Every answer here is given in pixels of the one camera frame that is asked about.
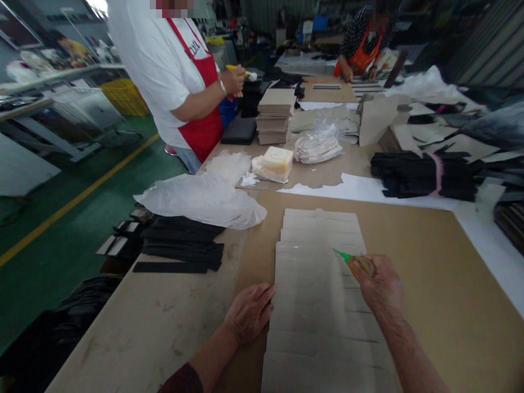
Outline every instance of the worker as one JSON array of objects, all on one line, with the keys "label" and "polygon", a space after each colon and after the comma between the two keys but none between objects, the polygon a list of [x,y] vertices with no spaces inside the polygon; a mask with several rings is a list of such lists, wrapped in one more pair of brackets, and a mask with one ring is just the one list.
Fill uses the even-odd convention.
[{"label": "worker", "polygon": [[378,65],[385,55],[392,38],[391,17],[394,13],[388,0],[374,0],[373,6],[363,7],[349,25],[340,46],[334,76],[343,76],[346,82],[354,75],[366,74],[375,80]]},{"label": "worker", "polygon": [[[355,262],[360,290],[373,312],[395,362],[404,393],[449,393],[424,353],[415,331],[404,318],[403,286],[391,260],[367,255],[376,267],[373,277]],[[210,340],[160,388],[159,393],[211,392],[241,345],[254,340],[269,322],[274,285],[253,285],[233,301],[221,327]]]},{"label": "worker", "polygon": [[58,44],[73,61],[93,64],[91,53],[85,46],[67,38],[58,30],[50,30],[47,33],[51,41]]},{"label": "worker", "polygon": [[246,71],[239,65],[220,74],[193,20],[167,17],[187,14],[188,2],[156,2],[178,9],[151,10],[155,2],[109,0],[108,25],[160,137],[195,174],[220,141],[218,105],[241,96]]}]

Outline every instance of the blue container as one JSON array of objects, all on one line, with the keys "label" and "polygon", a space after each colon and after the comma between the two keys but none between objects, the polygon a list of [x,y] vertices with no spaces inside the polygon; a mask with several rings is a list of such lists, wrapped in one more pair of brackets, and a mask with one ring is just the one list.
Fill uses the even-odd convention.
[{"label": "blue container", "polygon": [[218,110],[220,111],[220,117],[222,118],[222,125],[224,126],[224,129],[228,127],[229,123],[231,123],[239,113],[236,99],[230,102],[224,98],[218,106]]},{"label": "blue container", "polygon": [[313,31],[322,31],[328,29],[329,16],[315,15],[313,18]]}]

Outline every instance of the orange apron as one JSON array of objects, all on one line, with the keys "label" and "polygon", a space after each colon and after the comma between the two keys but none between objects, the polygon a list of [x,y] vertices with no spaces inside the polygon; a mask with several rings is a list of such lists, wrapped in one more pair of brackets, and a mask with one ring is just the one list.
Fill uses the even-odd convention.
[{"label": "orange apron", "polygon": [[[380,51],[380,43],[382,42],[382,31],[380,31],[379,33],[378,43],[377,43],[377,46],[375,46],[375,49],[373,49],[369,55],[364,53],[364,43],[366,42],[369,34],[370,34],[370,26],[368,25],[366,34],[364,34],[364,39],[360,43],[359,48],[356,50],[353,57],[348,60],[348,64],[350,66],[353,66],[353,74],[355,75],[363,75],[364,72],[366,72],[367,67],[369,67],[369,65],[375,59],[375,57],[378,56],[378,52]],[[342,75],[342,67],[340,66],[340,61],[339,61],[337,63],[337,66],[335,67],[335,73],[333,74],[333,76],[341,76],[341,75]]]}]

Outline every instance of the yellow plastic basket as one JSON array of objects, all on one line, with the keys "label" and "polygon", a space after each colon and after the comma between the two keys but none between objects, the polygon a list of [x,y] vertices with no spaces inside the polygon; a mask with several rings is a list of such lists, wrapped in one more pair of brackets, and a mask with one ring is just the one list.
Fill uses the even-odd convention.
[{"label": "yellow plastic basket", "polygon": [[147,104],[131,79],[117,79],[100,85],[115,108],[126,116],[149,116]]}]

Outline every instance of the red apron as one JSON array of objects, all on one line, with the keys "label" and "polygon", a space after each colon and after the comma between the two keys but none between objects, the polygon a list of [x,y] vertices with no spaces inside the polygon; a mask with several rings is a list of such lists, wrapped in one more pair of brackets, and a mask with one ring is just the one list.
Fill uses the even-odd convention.
[{"label": "red apron", "polygon": [[[353,66],[353,74],[355,75],[364,74],[364,72],[366,72],[367,67],[369,67],[369,65],[375,59],[375,57],[378,56],[378,52],[380,51],[380,43],[382,42],[382,31],[379,33],[378,43],[375,49],[373,49],[369,55],[364,53],[364,43],[366,42],[369,34],[370,34],[370,26],[368,25],[366,34],[364,34],[364,39],[360,43],[359,48],[356,50],[353,57],[351,59],[348,59],[348,64],[350,66]],[[335,73],[333,74],[333,76],[341,76],[341,75],[342,75],[342,67],[340,66],[340,62],[338,62],[337,66],[335,67]]]},{"label": "red apron", "polygon": [[[217,67],[215,65],[215,58],[213,57],[213,55],[206,50],[207,57],[200,60],[196,60],[189,48],[187,47],[186,42],[183,40],[182,35],[173,23],[173,20],[171,18],[167,18],[167,21],[173,29],[173,31],[175,32],[175,34],[177,35],[182,46],[186,50],[186,53],[191,57],[191,60],[193,60],[193,63],[195,64],[198,72],[204,80],[206,88],[218,81]],[[204,45],[200,42],[200,39],[195,34],[187,20],[186,23],[187,26],[193,32],[195,38],[202,46],[202,48],[205,50]],[[190,121],[189,123],[180,127],[179,131],[186,140],[187,144],[195,152],[196,156],[198,157],[198,160],[200,160],[200,162],[203,163],[206,160],[207,156],[209,156],[209,153],[211,153],[213,148],[220,141],[223,129],[224,127],[222,125],[220,111],[218,107],[216,107],[209,115],[207,115],[203,119]]]}]

